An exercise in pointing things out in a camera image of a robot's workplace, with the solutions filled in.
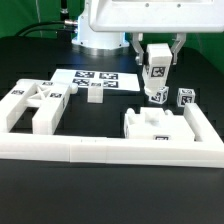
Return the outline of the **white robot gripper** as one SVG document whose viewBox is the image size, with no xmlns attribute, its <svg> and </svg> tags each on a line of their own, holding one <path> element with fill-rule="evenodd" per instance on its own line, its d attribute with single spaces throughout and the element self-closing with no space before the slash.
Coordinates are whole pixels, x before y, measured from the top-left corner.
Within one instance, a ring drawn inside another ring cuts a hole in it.
<svg viewBox="0 0 224 224">
<path fill-rule="evenodd" d="M 90 0 L 88 14 L 94 31 L 133 33 L 138 65 L 144 64 L 142 33 L 177 33 L 171 47 L 176 65 L 185 33 L 224 31 L 224 0 Z"/>
</svg>

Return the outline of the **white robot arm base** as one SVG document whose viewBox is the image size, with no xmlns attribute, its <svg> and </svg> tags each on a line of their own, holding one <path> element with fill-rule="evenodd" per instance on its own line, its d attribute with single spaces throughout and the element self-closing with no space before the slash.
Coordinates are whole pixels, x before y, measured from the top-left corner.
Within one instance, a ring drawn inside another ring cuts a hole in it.
<svg viewBox="0 0 224 224">
<path fill-rule="evenodd" d="M 91 0 L 84 0 L 84 10 L 78 17 L 77 36 L 73 46 L 86 54 L 112 56 L 128 50 L 129 43 L 124 33 L 95 32 L 89 26 L 88 9 Z"/>
</svg>

